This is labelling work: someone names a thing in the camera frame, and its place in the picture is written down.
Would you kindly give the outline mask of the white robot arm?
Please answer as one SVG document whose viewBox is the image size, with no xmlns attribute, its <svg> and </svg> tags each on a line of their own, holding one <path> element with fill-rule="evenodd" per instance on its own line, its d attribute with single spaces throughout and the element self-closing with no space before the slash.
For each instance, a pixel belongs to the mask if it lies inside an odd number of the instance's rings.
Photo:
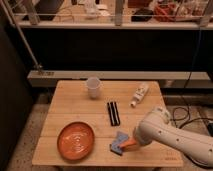
<svg viewBox="0 0 213 171">
<path fill-rule="evenodd" d="M 170 119 L 167 109 L 155 107 L 135 127 L 133 137 L 141 146 L 157 141 L 213 167 L 213 137 L 175 128 Z"/>
</svg>

